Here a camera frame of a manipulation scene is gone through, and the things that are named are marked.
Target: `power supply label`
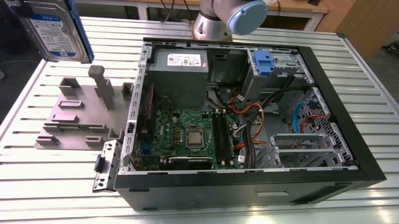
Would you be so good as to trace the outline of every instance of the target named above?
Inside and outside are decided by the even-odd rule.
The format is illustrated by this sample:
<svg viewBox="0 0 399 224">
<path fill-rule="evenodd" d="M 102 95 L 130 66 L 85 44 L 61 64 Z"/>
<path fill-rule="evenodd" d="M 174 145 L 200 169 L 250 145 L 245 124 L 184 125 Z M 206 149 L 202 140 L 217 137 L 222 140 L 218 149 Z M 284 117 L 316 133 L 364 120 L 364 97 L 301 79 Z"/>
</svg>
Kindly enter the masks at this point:
<svg viewBox="0 0 399 224">
<path fill-rule="evenodd" d="M 201 66 L 200 55 L 168 54 L 168 66 Z"/>
<path fill-rule="evenodd" d="M 33 14 L 31 25 L 47 51 L 55 56 L 73 57 L 74 50 L 69 36 L 62 32 L 62 21 L 57 15 Z"/>
</svg>

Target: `blue drive bay latch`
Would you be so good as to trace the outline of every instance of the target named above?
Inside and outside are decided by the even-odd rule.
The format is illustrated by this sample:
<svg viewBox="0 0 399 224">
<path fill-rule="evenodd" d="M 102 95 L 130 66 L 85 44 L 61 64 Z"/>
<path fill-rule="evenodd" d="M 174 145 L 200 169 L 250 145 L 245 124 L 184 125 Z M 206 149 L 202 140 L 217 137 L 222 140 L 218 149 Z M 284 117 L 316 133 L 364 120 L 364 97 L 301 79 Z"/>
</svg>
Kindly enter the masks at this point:
<svg viewBox="0 0 399 224">
<path fill-rule="evenodd" d="M 253 62 L 257 67 L 258 75 L 272 74 L 274 68 L 274 59 L 268 50 L 253 50 Z"/>
</svg>

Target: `metal bracket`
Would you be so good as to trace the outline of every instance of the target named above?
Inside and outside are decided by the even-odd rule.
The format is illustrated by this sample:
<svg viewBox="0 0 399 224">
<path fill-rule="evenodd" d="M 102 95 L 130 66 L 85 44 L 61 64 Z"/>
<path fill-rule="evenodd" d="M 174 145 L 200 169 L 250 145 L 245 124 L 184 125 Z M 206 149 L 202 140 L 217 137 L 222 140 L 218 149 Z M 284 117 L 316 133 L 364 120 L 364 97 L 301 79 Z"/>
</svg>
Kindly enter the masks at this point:
<svg viewBox="0 0 399 224">
<path fill-rule="evenodd" d="M 104 143 L 101 154 L 94 162 L 93 193 L 114 192 L 113 183 L 117 174 L 118 155 L 121 144 L 117 140 Z"/>
</svg>

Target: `black cable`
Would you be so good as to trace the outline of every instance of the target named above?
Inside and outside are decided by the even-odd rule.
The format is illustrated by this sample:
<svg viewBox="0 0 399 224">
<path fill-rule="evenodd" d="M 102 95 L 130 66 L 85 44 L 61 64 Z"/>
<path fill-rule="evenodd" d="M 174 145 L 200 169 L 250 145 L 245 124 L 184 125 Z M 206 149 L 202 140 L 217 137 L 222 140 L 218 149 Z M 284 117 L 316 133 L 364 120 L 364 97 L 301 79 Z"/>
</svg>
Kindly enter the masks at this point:
<svg viewBox="0 0 399 224">
<path fill-rule="evenodd" d="M 180 12 L 181 12 L 181 9 L 178 9 L 178 12 L 177 12 L 177 13 L 174 14 L 174 16 L 173 16 L 173 19 L 177 19 L 177 21 L 180 21 L 178 18 L 177 18 L 178 15 L 180 15 Z"/>
<path fill-rule="evenodd" d="M 186 10 L 188 10 L 188 14 L 189 14 L 190 21 L 193 21 L 193 19 L 192 19 L 192 14 L 190 14 L 190 10 L 189 10 L 189 8 L 188 8 L 186 1 L 185 1 L 185 0 L 182 0 L 182 1 L 184 1 L 184 4 L 185 4 L 185 8 L 186 8 Z"/>
<path fill-rule="evenodd" d="M 277 8 L 277 11 L 276 11 L 276 16 L 280 16 L 280 13 L 281 13 L 281 5 L 280 5 L 280 0 L 276 0 L 277 4 L 278 4 L 278 8 Z"/>
<path fill-rule="evenodd" d="M 162 5 L 164 9 L 169 12 L 169 9 L 166 8 L 165 4 L 162 3 L 162 0 L 161 0 L 161 5 Z"/>
<path fill-rule="evenodd" d="M 224 103 L 222 98 L 221 98 L 221 96 L 218 94 L 218 91 L 220 91 L 220 87 L 218 87 L 218 85 L 216 85 L 216 87 L 214 87 L 216 98 L 217 98 L 218 102 L 221 103 L 221 105 L 226 106 L 226 103 Z"/>
<path fill-rule="evenodd" d="M 174 0 L 172 1 L 172 6 L 170 6 L 170 10 L 168 11 L 168 15 L 166 15 L 166 18 L 164 19 L 164 21 L 161 21 L 161 23 L 166 22 L 169 17 L 170 17 L 170 14 L 172 14 L 172 11 L 173 11 L 173 7 L 174 7 Z"/>
<path fill-rule="evenodd" d="M 280 89 L 278 91 L 273 92 L 266 98 L 265 100 L 261 102 L 261 108 L 265 108 L 266 105 L 274 100 L 274 98 L 277 98 L 281 94 L 284 94 L 286 91 L 300 91 L 300 90 L 308 90 L 310 87 L 309 86 L 296 86 L 296 87 L 288 87 L 284 89 Z M 256 164 L 254 164 L 254 157 L 256 157 L 256 153 L 254 153 L 254 147 L 253 147 L 253 142 L 252 142 L 252 137 L 250 137 L 250 125 L 254 121 L 256 115 L 258 113 L 258 110 L 254 111 L 254 113 L 252 114 L 249 120 L 246 121 L 246 126 L 245 129 L 242 131 L 242 140 L 244 140 L 244 147 L 245 147 L 245 158 L 246 155 L 253 158 L 253 160 L 248 160 L 248 163 L 245 164 L 246 161 L 244 161 L 244 165 L 252 169 L 254 168 Z"/>
</svg>

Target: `table leg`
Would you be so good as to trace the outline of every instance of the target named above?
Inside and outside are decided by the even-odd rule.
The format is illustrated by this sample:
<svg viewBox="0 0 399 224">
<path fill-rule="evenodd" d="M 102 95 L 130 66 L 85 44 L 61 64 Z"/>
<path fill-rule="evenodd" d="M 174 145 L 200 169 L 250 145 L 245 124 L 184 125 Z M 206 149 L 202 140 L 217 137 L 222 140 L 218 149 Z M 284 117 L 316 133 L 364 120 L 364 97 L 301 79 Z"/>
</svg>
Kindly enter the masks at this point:
<svg viewBox="0 0 399 224">
<path fill-rule="evenodd" d="M 324 14 L 314 13 L 305 24 L 304 31 L 314 31 Z"/>
<path fill-rule="evenodd" d="M 148 4 L 144 2 L 137 2 L 137 11 L 138 11 L 138 19 L 148 20 Z"/>
</svg>

